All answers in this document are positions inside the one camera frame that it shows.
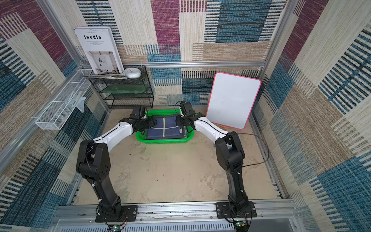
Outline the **green plastic basket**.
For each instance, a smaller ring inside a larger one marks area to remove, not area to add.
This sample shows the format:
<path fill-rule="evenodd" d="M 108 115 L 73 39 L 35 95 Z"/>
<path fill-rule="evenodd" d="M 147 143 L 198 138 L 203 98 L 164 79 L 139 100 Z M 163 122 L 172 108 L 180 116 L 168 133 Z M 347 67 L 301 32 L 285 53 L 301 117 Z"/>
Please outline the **green plastic basket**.
<path fill-rule="evenodd" d="M 179 144 L 187 143 L 194 136 L 191 127 L 177 126 L 177 117 L 180 110 L 149 110 L 146 116 L 157 120 L 157 125 L 145 132 L 136 132 L 136 138 L 146 144 Z"/>

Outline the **navy blue pillowcase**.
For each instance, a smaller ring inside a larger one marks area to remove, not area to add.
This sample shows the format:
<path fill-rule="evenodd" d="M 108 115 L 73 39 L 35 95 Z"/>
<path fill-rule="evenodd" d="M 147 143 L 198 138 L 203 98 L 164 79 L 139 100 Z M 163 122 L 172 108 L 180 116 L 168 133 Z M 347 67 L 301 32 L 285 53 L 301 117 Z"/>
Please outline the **navy blue pillowcase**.
<path fill-rule="evenodd" d="M 176 125 L 176 115 L 154 116 L 157 125 L 148 129 L 146 140 L 184 139 L 186 130 Z"/>

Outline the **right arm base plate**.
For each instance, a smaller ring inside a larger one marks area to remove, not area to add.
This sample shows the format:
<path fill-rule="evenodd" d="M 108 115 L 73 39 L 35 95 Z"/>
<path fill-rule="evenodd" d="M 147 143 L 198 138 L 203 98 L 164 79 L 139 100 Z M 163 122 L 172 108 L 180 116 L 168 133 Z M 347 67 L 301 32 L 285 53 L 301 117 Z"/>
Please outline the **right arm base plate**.
<path fill-rule="evenodd" d="M 228 202 L 217 202 L 215 203 L 217 218 L 225 219 L 225 218 L 256 218 L 257 212 L 255 208 L 255 204 L 251 201 L 248 202 L 248 206 L 243 209 L 240 213 L 233 213 L 230 209 L 230 205 Z"/>

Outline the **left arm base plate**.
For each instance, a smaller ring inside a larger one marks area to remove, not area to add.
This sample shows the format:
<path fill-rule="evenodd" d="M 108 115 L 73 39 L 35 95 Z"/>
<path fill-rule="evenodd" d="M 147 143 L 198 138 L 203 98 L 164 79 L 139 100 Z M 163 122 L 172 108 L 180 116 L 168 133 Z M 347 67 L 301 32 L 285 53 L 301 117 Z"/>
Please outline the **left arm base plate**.
<path fill-rule="evenodd" d="M 136 220 L 137 210 L 137 205 L 121 205 L 121 209 L 118 206 L 103 208 L 101 205 L 98 205 L 95 222 L 133 222 Z"/>

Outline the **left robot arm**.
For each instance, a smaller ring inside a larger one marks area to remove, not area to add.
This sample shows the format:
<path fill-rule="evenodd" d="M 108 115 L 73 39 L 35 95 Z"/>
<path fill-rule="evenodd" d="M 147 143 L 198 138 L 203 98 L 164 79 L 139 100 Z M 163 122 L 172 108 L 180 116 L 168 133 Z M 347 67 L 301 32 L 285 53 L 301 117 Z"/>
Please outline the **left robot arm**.
<path fill-rule="evenodd" d="M 111 161 L 109 152 L 119 142 L 135 132 L 144 132 L 157 121 L 146 115 L 144 106 L 135 106 L 129 118 L 123 118 L 105 134 L 81 142 L 76 171 L 88 181 L 98 198 L 96 222 L 125 222 L 127 213 L 122 209 L 121 199 L 115 192 L 109 177 Z"/>

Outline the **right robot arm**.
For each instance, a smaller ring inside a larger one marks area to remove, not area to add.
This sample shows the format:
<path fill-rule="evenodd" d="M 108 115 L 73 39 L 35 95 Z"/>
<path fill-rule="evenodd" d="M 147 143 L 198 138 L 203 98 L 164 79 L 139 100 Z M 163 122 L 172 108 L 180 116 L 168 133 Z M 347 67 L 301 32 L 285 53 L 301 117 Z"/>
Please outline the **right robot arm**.
<path fill-rule="evenodd" d="M 243 185 L 243 160 L 245 153 L 239 135 L 227 132 L 213 124 L 202 113 L 196 113 L 190 102 L 178 101 L 175 104 L 181 113 L 178 123 L 191 127 L 209 138 L 215 145 L 216 158 L 226 172 L 229 185 L 229 209 L 233 216 L 255 217 L 255 207 L 251 205 Z"/>

